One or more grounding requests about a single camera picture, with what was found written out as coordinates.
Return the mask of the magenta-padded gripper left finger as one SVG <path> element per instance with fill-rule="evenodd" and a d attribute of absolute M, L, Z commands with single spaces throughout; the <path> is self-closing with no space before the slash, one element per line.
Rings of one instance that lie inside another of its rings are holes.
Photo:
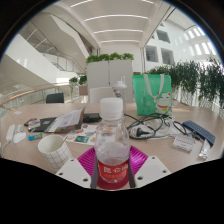
<path fill-rule="evenodd" d="M 98 168 L 94 148 L 90 148 L 77 159 L 69 159 L 56 175 L 83 188 L 95 189 Z"/>

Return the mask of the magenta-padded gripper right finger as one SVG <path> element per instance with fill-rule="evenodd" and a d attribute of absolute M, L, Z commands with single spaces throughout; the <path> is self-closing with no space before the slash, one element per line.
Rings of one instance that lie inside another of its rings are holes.
<path fill-rule="evenodd" d="M 170 174 L 168 168 L 155 155 L 147 156 L 132 146 L 129 157 L 129 184 L 131 188 L 140 188 Z"/>

